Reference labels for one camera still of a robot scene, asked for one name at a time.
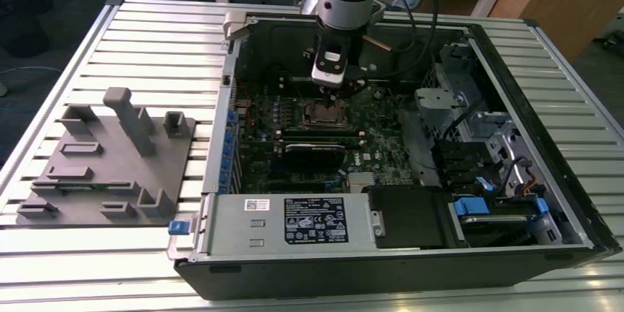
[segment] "blue latch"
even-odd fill
[[[228,110],[228,111],[227,111],[227,119],[228,119],[230,121],[236,121],[236,117],[238,117],[236,111]]]
[[[540,213],[548,213],[550,211],[548,204],[547,204],[547,201],[542,197],[538,198],[538,200],[535,201],[535,204],[538,205],[538,209]]]
[[[483,197],[463,197],[454,202],[458,216],[488,215],[490,209]]]
[[[495,190],[495,186],[486,180],[486,178],[478,177],[478,181],[479,181],[479,183],[483,184],[487,191]]]
[[[190,221],[171,221],[170,222],[170,235],[190,235],[191,222]]]

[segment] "floor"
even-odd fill
[[[291,5],[292,0],[235,0],[254,4]],[[28,59],[12,58],[0,48],[0,72],[10,67],[51,66],[63,69],[90,30],[106,0],[54,0],[55,7],[39,16],[52,41],[52,49]],[[600,49],[594,43],[575,63],[579,74],[594,89],[620,124],[624,123],[624,57]],[[18,71],[0,75],[10,92],[0,98],[0,165],[4,164],[39,105],[58,78],[43,70]]]

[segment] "white sticker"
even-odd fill
[[[246,211],[268,211],[270,204],[268,199],[246,199]]]
[[[338,62],[340,60],[340,54],[326,51],[326,60]]]

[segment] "metal bracket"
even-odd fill
[[[460,106],[455,94],[443,88],[420,88],[416,90],[416,100],[428,109],[450,110]]]
[[[383,20],[383,14],[387,11],[387,5],[383,2],[375,0],[375,4],[379,5],[379,9],[371,14],[371,26]]]
[[[508,120],[511,120],[508,113],[475,113],[468,120],[472,137],[490,137],[506,125]]]
[[[372,233],[376,237],[386,237],[387,229],[383,226],[383,216],[380,211],[371,211]]]
[[[247,31],[243,31],[248,25],[246,11],[228,11],[223,20],[223,33],[227,40],[240,38]]]
[[[191,228],[195,228],[198,225],[199,220],[199,213],[182,213],[176,216],[178,221],[191,221]],[[178,259],[186,259],[191,251],[178,251],[178,237],[179,235],[170,235],[170,243],[167,244],[167,258],[170,261],[176,261]]]

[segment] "barcode sticker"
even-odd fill
[[[246,199],[246,211],[268,211],[270,205],[268,199]]]

